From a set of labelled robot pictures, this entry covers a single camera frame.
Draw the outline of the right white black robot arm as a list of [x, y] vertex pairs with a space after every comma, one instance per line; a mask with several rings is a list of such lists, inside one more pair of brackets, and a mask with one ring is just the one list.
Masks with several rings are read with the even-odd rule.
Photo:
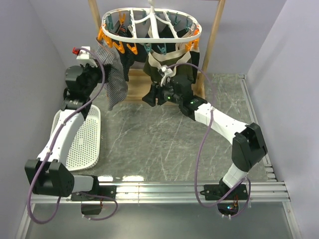
[[223, 198], [231, 199], [236, 195], [238, 182], [268, 153], [258, 124], [235, 120], [195, 95], [185, 75], [172, 77], [163, 86], [153, 83], [142, 100], [151, 107], [166, 102], [176, 104], [183, 115], [206, 125], [230, 142], [232, 164], [218, 186], [218, 193]]

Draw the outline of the grey striped boxer underwear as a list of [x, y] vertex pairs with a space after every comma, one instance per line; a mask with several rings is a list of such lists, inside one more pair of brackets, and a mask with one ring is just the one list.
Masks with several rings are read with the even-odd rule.
[[108, 47], [105, 43], [98, 43], [96, 54], [104, 67], [108, 69], [104, 88], [109, 100], [108, 110], [126, 99], [128, 85], [124, 76], [123, 65], [116, 49]]

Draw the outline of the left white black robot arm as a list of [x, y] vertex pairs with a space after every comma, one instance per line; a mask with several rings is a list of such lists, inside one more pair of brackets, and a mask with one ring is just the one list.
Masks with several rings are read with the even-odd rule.
[[71, 66], [66, 70], [67, 86], [58, 124], [43, 151], [24, 166], [30, 194], [68, 197], [72, 193], [83, 192], [89, 200], [100, 196], [98, 178], [73, 175], [66, 168], [66, 160], [75, 135], [91, 108], [90, 95], [99, 83], [108, 81], [110, 70], [110, 65], [100, 68], [89, 64]]

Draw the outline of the white round clip hanger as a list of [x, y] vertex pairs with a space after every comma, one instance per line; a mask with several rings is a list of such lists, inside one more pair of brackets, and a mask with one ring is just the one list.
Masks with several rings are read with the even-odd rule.
[[[156, 8], [153, 0], [149, 7], [124, 7], [106, 12], [101, 20], [99, 33], [109, 40], [127, 43], [184, 43], [197, 40], [202, 34], [202, 27], [197, 19], [188, 13], [165, 8]], [[113, 17], [117, 16], [120, 24], [128, 24], [132, 37], [122, 37], [113, 33], [115, 24]], [[175, 29], [185, 22], [188, 37], [179, 37]], [[168, 26], [172, 38], [160, 37], [160, 24]]]

